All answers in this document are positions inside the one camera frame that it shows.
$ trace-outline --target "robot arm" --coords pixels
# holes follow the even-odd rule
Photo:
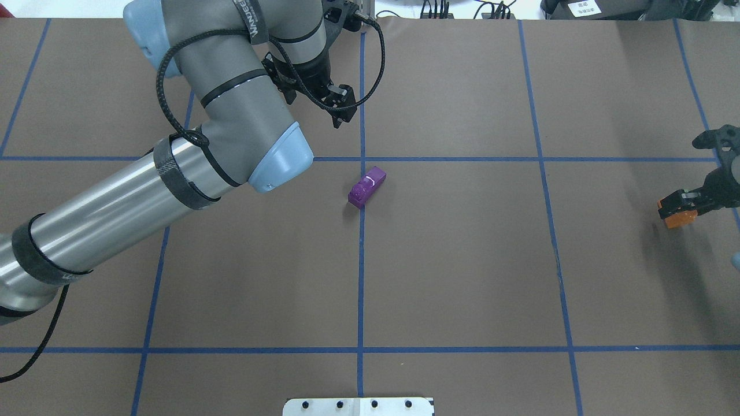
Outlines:
[[[267,192],[308,169],[312,151],[274,83],[287,98],[298,90],[312,101],[320,99],[336,127],[367,99],[355,103],[350,87],[334,86],[328,48],[342,27],[359,30],[362,21],[377,26],[350,1],[336,4],[129,4],[124,18],[144,55],[161,67],[163,77],[185,76],[209,121],[186,132],[170,113],[178,133],[67,203],[0,235],[0,325],[34,313],[54,299],[60,286],[235,187],[249,182]],[[193,41],[213,30],[239,36]],[[191,43],[182,46],[188,39]],[[266,41],[275,45],[265,67],[252,45]],[[178,44],[182,48],[174,61],[162,61]],[[158,95],[167,115],[164,91]]]

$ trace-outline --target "label sticker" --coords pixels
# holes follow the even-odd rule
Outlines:
[[[568,7],[571,9],[573,16],[591,16],[601,13],[599,5],[596,4],[596,0],[577,1],[575,3],[568,3]]]

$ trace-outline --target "white bracket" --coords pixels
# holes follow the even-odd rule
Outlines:
[[[283,416],[434,416],[434,399],[425,397],[355,397],[291,399]]]

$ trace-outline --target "purple block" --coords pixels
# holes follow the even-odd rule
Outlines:
[[[350,204],[357,208],[362,208],[365,202],[370,199],[376,189],[380,187],[380,184],[386,179],[386,173],[379,167],[374,166],[370,169],[357,184],[352,187],[352,191],[347,195],[347,200]]]

